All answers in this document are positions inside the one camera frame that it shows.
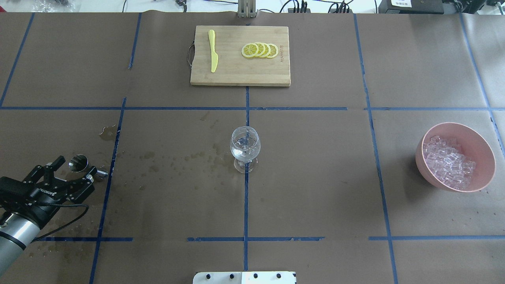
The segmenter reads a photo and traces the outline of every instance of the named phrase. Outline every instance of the gray tabletop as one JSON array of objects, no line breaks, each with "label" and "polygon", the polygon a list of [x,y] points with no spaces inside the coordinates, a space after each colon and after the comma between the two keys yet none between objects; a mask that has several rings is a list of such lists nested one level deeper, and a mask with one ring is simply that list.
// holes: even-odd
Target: gray tabletop
[{"label": "gray tabletop", "polygon": [[[290,87],[189,84],[196,25],[289,27]],[[503,283],[505,18],[236,13],[0,14],[0,175],[85,154],[113,169],[90,210],[30,245],[2,283]],[[416,168],[453,121],[496,157],[481,192]],[[232,131],[254,127],[243,175]],[[117,127],[117,139],[99,136]],[[57,172],[73,178],[68,169]],[[80,214],[62,209],[43,230]]]}]

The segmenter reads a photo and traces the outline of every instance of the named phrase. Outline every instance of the cutting board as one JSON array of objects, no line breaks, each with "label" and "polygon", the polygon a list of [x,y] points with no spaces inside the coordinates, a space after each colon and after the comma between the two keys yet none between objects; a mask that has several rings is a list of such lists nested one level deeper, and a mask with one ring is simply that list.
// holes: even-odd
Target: cutting board
[{"label": "cutting board", "polygon": [[[219,56],[215,73],[211,72],[209,30],[216,32]],[[250,42],[273,43],[279,54],[272,59],[245,58],[242,47]],[[289,86],[288,27],[267,26],[196,26],[192,85],[220,86]]]}]

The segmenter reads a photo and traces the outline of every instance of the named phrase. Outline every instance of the yellow knife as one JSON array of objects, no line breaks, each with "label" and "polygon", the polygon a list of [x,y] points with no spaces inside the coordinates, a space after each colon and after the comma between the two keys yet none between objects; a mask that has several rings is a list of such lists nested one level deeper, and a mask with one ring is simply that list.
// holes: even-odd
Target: yellow knife
[{"label": "yellow knife", "polygon": [[211,44],[211,72],[214,73],[218,67],[218,54],[214,49],[216,41],[216,32],[214,30],[209,30],[209,42]]}]

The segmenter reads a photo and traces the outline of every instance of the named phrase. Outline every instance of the clear plastic wrap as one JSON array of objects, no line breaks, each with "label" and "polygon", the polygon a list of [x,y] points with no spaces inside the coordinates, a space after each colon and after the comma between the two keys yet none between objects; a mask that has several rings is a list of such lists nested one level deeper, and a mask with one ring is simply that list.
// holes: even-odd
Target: clear plastic wrap
[{"label": "clear plastic wrap", "polygon": [[78,12],[81,3],[77,0],[33,0],[33,12]]}]

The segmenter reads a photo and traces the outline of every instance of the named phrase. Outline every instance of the wine glass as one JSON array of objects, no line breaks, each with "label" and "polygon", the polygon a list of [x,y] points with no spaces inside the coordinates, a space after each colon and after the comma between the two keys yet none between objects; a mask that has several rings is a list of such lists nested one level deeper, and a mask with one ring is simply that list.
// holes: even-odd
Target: wine glass
[{"label": "wine glass", "polygon": [[250,126],[241,126],[233,132],[230,151],[235,157],[235,169],[241,173],[251,172],[258,164],[261,143],[258,132]]}]

